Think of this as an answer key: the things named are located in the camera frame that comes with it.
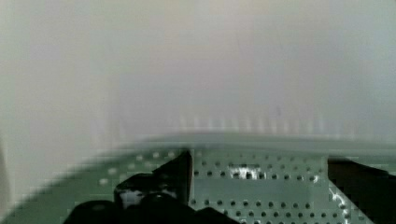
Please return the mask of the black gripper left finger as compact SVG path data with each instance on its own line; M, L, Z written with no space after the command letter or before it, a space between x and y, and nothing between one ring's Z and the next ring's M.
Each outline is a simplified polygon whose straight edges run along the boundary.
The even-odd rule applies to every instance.
M132 175L111 201L75 206L64 224L239 224L212 207L188 206L192 156L188 150L149 173Z

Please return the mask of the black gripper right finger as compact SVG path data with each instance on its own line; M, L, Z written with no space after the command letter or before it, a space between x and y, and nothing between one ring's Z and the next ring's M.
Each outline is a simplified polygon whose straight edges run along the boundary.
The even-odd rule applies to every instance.
M328 177L374 224L395 224L396 178L346 158L329 158Z

